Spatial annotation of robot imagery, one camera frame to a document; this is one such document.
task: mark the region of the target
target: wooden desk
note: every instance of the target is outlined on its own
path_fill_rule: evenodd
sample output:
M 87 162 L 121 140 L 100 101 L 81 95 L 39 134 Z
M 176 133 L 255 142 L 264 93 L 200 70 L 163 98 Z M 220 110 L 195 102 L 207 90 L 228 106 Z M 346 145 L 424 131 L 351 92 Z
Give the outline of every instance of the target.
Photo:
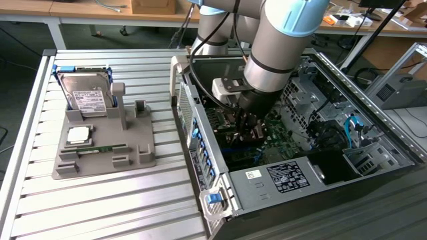
M 53 0 L 0 0 L 0 14 L 49 16 Z
M 359 13 L 360 11 L 366 10 L 367 8 L 362 8 L 358 7 L 359 4 L 354 3 L 352 1 L 348 0 L 331 0 L 332 3 L 335 3 L 338 6 L 343 6 L 344 8 L 350 8 L 350 6 L 352 5 L 352 9 L 355 13 Z M 387 17 L 387 14 L 382 11 L 375 11 L 375 13 L 378 15 L 382 16 L 382 18 L 384 19 Z M 375 32 L 375 30 L 378 29 L 378 27 L 380 26 L 383 21 L 372 21 L 372 25 L 366 27 L 360 27 L 359 32 L 363 33 L 371 33 Z M 348 33 L 355 33 L 358 30 L 358 27 L 351 27 L 348 25 L 344 26 L 335 26 L 335 25 L 330 25 L 326 21 L 322 21 L 319 30 L 336 30 L 336 31 L 343 31 L 343 32 L 348 32 Z M 388 22 L 388 24 L 386 25 L 386 27 L 383 28 L 383 30 L 380 31 L 382 35 L 387 35 L 387 34 L 408 34 L 408 35 L 427 35 L 427 32 L 424 31 L 408 31 L 406 30 L 403 27 L 400 27 L 396 23 L 394 22 Z
M 103 0 L 105 5 L 127 5 L 116 12 L 101 7 L 93 0 L 76 0 L 75 2 L 53 2 L 49 9 L 51 16 L 71 18 L 96 18 L 96 19 L 121 19 L 121 20 L 145 20 L 164 22 L 183 22 L 187 16 L 191 3 L 187 0 L 176 0 L 176 14 L 132 14 L 131 0 Z M 199 9 L 192 12 L 191 22 L 198 23 L 200 19 Z

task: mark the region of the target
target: hard disk drive label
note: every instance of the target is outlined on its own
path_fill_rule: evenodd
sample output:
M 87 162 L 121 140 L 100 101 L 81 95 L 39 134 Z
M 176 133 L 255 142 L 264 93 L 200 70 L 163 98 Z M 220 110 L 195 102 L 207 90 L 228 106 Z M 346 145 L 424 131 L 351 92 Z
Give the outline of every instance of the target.
M 310 186 L 308 180 L 306 179 L 296 161 L 267 167 L 267 170 L 275 187 L 280 193 L 286 193 Z
M 103 91 L 73 91 L 72 94 L 81 113 L 105 112 Z

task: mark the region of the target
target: hard drive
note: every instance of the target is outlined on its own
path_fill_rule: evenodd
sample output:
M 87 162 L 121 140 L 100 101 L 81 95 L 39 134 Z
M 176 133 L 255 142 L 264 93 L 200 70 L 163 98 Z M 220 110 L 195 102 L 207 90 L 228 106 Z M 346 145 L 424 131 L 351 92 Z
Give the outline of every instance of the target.
M 56 79 L 61 86 L 69 110 L 80 110 L 84 117 L 107 115 L 107 108 L 116 107 L 111 93 L 109 68 L 61 67 Z

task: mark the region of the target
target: gray 3d-printed holder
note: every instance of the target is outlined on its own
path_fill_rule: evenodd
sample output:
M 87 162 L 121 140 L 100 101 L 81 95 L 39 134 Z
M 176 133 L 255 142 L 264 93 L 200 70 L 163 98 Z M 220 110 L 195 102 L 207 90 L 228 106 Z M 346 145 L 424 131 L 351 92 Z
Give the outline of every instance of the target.
M 53 179 L 113 173 L 156 165 L 155 138 L 149 107 L 144 100 L 124 106 L 123 83 L 111 84 L 117 107 L 107 108 L 107 116 L 81 116 L 67 110 L 52 172 Z M 71 128 L 88 127 L 89 139 L 67 145 Z

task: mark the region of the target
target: black pole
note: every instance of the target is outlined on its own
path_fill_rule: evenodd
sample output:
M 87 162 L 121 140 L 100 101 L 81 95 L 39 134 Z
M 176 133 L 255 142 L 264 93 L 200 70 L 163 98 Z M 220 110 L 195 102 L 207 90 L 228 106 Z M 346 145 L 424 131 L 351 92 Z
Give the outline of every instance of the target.
M 387 23 L 390 22 L 390 20 L 394 18 L 396 12 L 399 11 L 400 7 L 403 6 L 403 4 L 406 3 L 407 0 L 402 0 L 402 3 L 399 4 L 399 6 L 396 6 L 390 14 L 387 15 L 384 21 L 382 21 L 379 27 L 376 28 L 375 32 L 372 33 L 372 36 L 368 38 L 364 46 L 362 47 L 360 51 L 358 52 L 358 54 L 354 56 L 354 59 L 351 60 L 351 62 L 348 63 L 348 66 L 344 67 L 342 69 L 342 72 L 344 74 L 347 74 L 350 72 L 350 69 L 352 68 L 352 66 L 355 65 L 356 61 L 359 60 L 359 58 L 362 57 L 363 53 L 366 52 L 366 50 L 368 49 L 371 43 L 374 42 L 375 38 L 378 37 L 378 35 L 380 34 L 383 28 L 386 27 Z

